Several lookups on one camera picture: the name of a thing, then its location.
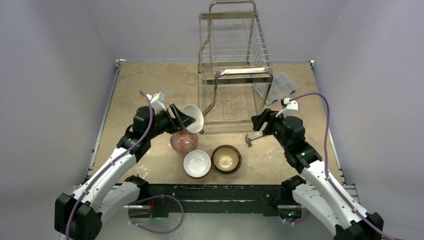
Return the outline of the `stainless steel dish rack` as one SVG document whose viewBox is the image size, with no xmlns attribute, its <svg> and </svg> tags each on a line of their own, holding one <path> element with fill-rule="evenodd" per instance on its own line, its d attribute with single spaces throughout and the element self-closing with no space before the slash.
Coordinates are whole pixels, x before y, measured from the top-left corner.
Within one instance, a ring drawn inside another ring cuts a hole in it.
<svg viewBox="0 0 424 240">
<path fill-rule="evenodd" d="M 274 79 L 253 0 L 214 0 L 199 14 L 198 105 L 202 134 L 246 133 Z"/>
</svg>

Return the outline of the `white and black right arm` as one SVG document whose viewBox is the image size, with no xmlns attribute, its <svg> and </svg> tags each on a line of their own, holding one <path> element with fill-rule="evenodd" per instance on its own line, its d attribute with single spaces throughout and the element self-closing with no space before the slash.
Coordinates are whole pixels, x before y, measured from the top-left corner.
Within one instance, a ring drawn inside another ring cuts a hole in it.
<svg viewBox="0 0 424 240">
<path fill-rule="evenodd" d="M 326 170 L 320 154 L 306 141 L 303 121 L 266 108 L 251 117 L 253 130 L 273 136 L 284 149 L 288 164 L 298 175 L 284 181 L 280 196 L 288 204 L 305 207 L 335 240 L 380 240 L 384 221 L 369 213 Z"/>
</svg>

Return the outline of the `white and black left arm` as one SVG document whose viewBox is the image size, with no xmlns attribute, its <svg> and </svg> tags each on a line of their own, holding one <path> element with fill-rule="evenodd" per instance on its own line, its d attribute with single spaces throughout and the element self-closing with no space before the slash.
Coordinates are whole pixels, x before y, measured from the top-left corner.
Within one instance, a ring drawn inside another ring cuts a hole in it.
<svg viewBox="0 0 424 240">
<path fill-rule="evenodd" d="M 198 122 L 174 104 L 161 111 L 151 106 L 138 108 L 109 160 L 72 194 L 62 193 L 56 199 L 54 229 L 68 240 L 94 240 L 103 224 L 123 206 L 146 203 L 149 184 L 145 180 L 131 176 L 120 187 L 114 188 L 115 184 L 147 153 L 153 138 Z"/>
</svg>

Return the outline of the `orange patterned bowl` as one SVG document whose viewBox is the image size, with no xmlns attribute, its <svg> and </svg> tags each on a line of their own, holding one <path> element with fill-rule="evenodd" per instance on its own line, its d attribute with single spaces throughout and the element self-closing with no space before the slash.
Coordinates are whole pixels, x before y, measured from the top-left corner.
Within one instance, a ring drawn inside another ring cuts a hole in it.
<svg viewBox="0 0 424 240">
<path fill-rule="evenodd" d="M 180 154 L 188 154 L 194 151 L 199 144 L 197 133 L 178 131 L 170 136 L 170 146 Z"/>
</svg>

